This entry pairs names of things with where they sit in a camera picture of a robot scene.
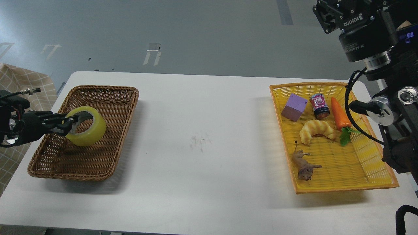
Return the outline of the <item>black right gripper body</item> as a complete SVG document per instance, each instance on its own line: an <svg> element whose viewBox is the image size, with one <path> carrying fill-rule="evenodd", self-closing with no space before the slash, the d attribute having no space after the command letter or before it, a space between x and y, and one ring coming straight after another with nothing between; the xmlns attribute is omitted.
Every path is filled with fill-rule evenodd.
<svg viewBox="0 0 418 235"><path fill-rule="evenodd" d="M349 62L385 52L398 43L392 3L334 3L339 41Z"/></svg>

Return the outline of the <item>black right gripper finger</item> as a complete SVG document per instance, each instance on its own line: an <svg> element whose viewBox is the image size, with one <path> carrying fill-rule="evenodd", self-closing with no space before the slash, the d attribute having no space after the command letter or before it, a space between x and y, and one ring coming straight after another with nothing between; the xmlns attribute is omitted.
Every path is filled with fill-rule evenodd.
<svg viewBox="0 0 418 235"><path fill-rule="evenodd" d="M317 0L313 5L313 13L324 33L329 34L342 25L346 9L339 0Z"/></svg>

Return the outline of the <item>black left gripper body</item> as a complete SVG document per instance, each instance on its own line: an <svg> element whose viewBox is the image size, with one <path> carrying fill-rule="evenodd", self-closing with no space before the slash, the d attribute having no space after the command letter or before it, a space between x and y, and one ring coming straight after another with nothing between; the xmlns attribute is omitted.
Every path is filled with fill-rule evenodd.
<svg viewBox="0 0 418 235"><path fill-rule="evenodd" d="M45 119L52 117L51 111L27 111L17 123L18 133L10 143L12 146L20 146L39 140L43 135L50 133L50 128L45 124Z"/></svg>

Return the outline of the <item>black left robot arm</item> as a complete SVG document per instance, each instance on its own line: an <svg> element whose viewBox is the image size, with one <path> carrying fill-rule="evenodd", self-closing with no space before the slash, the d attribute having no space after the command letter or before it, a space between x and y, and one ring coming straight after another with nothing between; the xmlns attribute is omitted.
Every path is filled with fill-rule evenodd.
<svg viewBox="0 0 418 235"><path fill-rule="evenodd" d="M78 115L67 117L66 114L51 111L29 110L30 102L22 95L33 95L38 92L41 92L40 88L25 89L14 93L1 90L1 147L21 146L51 133L66 136L75 126L79 120Z"/></svg>

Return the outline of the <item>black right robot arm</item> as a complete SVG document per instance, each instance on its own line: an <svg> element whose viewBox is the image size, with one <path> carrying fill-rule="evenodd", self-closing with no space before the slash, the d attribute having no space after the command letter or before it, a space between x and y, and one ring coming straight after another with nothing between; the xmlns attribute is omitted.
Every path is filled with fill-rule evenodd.
<svg viewBox="0 0 418 235"><path fill-rule="evenodd" d="M346 85L345 113L353 127L383 146L382 161L417 181L417 1L318 0L313 13L325 33L341 31L350 62L362 61ZM349 102L360 76L386 87L368 102Z"/></svg>

